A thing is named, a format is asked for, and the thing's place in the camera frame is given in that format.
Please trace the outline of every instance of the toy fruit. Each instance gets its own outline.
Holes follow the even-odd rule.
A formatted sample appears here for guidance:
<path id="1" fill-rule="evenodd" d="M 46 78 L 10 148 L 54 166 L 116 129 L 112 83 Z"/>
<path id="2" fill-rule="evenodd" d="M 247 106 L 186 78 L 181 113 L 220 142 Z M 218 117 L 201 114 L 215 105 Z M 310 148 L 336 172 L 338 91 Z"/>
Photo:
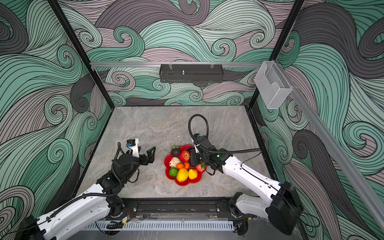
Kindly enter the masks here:
<path id="1" fill-rule="evenodd" d="M 188 171 L 189 179 L 195 179 L 197 177 L 197 171 L 195 169 L 190 169 Z"/>
<path id="2" fill-rule="evenodd" d="M 169 162 L 169 166 L 170 167 L 176 167 L 176 165 L 178 163 L 181 163 L 180 159 L 178 159 L 177 157 L 173 157 L 170 162 Z"/>
<path id="3" fill-rule="evenodd" d="M 204 170 L 205 170 L 205 165 L 203 163 L 196 166 L 196 171 L 204 172 Z"/>
<path id="4" fill-rule="evenodd" d="M 169 175 L 171 177 L 176 177 L 177 176 L 177 168 L 171 167 L 170 170 L 169 170 Z"/>
<path id="5" fill-rule="evenodd" d="M 191 155 L 189 154 L 189 152 L 187 150 L 184 150 L 181 152 L 179 159 L 183 162 L 188 162 L 190 157 Z"/>
<path id="6" fill-rule="evenodd" d="M 173 145 L 172 147 L 172 150 L 170 151 L 170 154 L 173 156 L 173 157 L 178 157 L 181 153 L 181 150 L 178 146 L 176 145 Z"/>
<path id="7" fill-rule="evenodd" d="M 178 164 L 176 164 L 176 167 L 177 167 L 177 169 L 182 169 L 182 168 L 184 168 L 184 164 L 178 163 Z"/>
<path id="8" fill-rule="evenodd" d="M 185 168 L 185 169 L 188 169 L 188 168 L 189 168 L 189 163 L 188 163 L 188 162 L 185 162 L 185 163 L 184 163 L 184 168 Z"/>
<path id="9" fill-rule="evenodd" d="M 179 169 L 179 171 L 177 172 L 176 179 L 179 182 L 184 182 L 185 180 L 187 180 L 188 179 L 188 170 L 185 168 Z"/>

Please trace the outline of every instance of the wallpaper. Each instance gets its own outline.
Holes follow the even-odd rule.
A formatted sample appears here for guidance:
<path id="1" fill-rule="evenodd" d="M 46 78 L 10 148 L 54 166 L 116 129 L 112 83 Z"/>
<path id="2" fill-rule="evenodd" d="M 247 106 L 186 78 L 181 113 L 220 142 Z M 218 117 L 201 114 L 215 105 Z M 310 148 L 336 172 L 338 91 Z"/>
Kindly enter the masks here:
<path id="1" fill-rule="evenodd" d="M 91 61 L 259 62 L 269 59 L 293 2 L 60 0 L 60 5 Z M 214 106 L 248 105 L 258 69 L 228 68 L 223 83 L 202 84 L 161 83 L 159 68 L 98 71 L 117 106 Z"/>
<path id="2" fill-rule="evenodd" d="M 47 1 L 1 1 L 0 237 L 71 198 L 110 111 Z"/>
<path id="3" fill-rule="evenodd" d="M 308 104 L 384 200 L 384 1 L 306 5 L 279 54 Z M 280 181 L 304 205 L 310 239 L 384 239 L 368 209 L 289 96 L 257 99 L 256 119 Z"/>

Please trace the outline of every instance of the red plate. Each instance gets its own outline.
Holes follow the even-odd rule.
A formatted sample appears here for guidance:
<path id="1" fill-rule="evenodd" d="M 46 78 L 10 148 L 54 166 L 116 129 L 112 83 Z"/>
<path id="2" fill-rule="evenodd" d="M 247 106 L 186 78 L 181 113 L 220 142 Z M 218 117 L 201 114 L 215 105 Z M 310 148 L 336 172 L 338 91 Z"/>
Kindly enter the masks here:
<path id="1" fill-rule="evenodd" d="M 184 150 L 186 150 L 186 149 L 188 149 L 188 148 L 190 148 L 190 147 L 193 147 L 193 146 L 187 144 L 187 145 L 184 145 L 184 146 L 180 147 L 180 150 L 181 150 L 181 151 L 184 151 Z M 182 186 L 182 187 L 188 185 L 189 183 L 197 183 L 197 182 L 200 182 L 201 178 L 203 177 L 203 172 L 205 172 L 205 170 L 204 170 L 203 172 L 197 172 L 197 177 L 196 177 L 195 179 L 189 179 L 189 178 L 187 178 L 187 180 L 185 180 L 184 182 L 179 182 L 178 180 L 176 180 L 176 177 L 171 177 L 171 176 L 169 175 L 169 170 L 170 170 L 170 168 L 171 168 L 171 167 L 169 166 L 169 162 L 171 161 L 172 158 L 173 158 L 173 156 L 169 154 L 168 156 L 166 156 L 166 158 L 165 158 L 165 160 L 164 160 L 164 165 L 165 165 L 165 167 L 166 167 L 166 176 L 167 176 L 168 179 L 170 179 L 170 180 L 174 180 L 175 183 L 176 183 L 177 185 Z"/>

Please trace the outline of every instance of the lemon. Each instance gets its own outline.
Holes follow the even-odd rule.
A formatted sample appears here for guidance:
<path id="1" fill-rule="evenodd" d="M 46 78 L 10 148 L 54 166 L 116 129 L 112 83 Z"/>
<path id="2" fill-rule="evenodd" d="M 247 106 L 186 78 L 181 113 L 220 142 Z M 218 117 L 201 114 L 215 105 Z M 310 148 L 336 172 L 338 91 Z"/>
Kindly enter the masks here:
<path id="1" fill-rule="evenodd" d="M 185 180 L 187 180 L 187 178 L 188 178 L 188 170 L 185 168 L 179 169 L 176 175 L 176 179 L 179 182 L 184 182 Z"/>
<path id="2" fill-rule="evenodd" d="M 188 172 L 189 179 L 195 179 L 197 177 L 197 171 L 195 169 L 190 169 Z"/>

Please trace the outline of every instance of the clear plastic panel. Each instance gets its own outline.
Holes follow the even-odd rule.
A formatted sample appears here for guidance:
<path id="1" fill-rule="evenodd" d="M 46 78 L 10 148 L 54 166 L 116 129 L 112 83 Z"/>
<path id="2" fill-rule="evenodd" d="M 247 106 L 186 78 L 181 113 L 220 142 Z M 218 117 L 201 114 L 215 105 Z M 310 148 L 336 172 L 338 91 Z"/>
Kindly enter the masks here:
<path id="1" fill-rule="evenodd" d="M 268 109 L 277 109 L 292 91 L 284 68 L 274 61 L 264 61 L 255 83 Z"/>

